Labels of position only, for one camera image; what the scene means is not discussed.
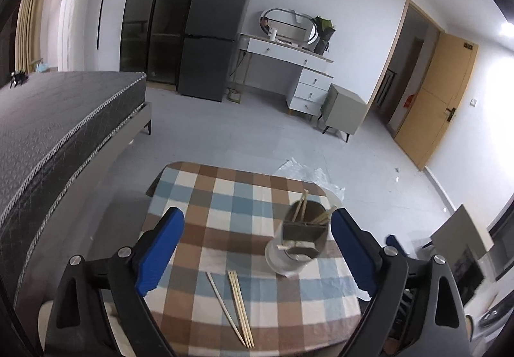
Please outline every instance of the wooden door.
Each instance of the wooden door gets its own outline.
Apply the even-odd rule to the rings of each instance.
[[[397,144],[422,170],[443,138],[453,114],[458,114],[476,59],[478,46],[441,33],[434,56],[400,130]]]

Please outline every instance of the plaid tablecloth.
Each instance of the plaid tablecloth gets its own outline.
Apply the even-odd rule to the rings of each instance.
[[[194,163],[164,169],[151,190],[143,231],[171,206],[184,212],[186,226],[158,288],[145,300],[177,353],[295,355],[350,337],[360,319],[356,285],[332,234],[323,255],[295,277],[278,276],[264,257],[266,243],[304,189],[330,207],[313,183]],[[239,276],[251,350],[234,334],[205,273],[212,273],[236,322],[227,270]]]

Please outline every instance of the refrigerator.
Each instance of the refrigerator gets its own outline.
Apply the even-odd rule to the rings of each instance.
[[[249,0],[191,0],[178,93],[221,102]]]

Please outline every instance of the wardrobe handle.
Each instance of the wardrobe handle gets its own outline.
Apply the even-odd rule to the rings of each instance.
[[[100,22],[102,21],[102,10],[103,10],[103,0],[100,4],[100,14],[98,15],[98,32],[97,32],[97,50],[100,48]]]

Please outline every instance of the drawer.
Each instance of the drawer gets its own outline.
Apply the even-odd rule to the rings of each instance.
[[[323,74],[303,69],[300,76],[300,83],[310,84],[310,86],[314,86],[315,88],[328,90],[332,81],[330,77],[324,76]]]
[[[313,70],[324,72],[327,62],[319,57],[313,56],[294,47],[285,47],[271,42],[260,41],[255,38],[250,38],[248,43],[249,53],[261,54],[266,57],[277,58],[284,60],[288,63],[293,63]]]
[[[299,97],[293,97],[289,104],[289,109],[295,111],[305,112],[309,115],[319,116],[321,105],[316,102],[310,102],[308,100],[300,99]]]
[[[316,102],[320,105],[325,101],[326,94],[326,90],[318,89],[305,83],[298,83],[295,91],[295,97],[300,97],[311,102]]]

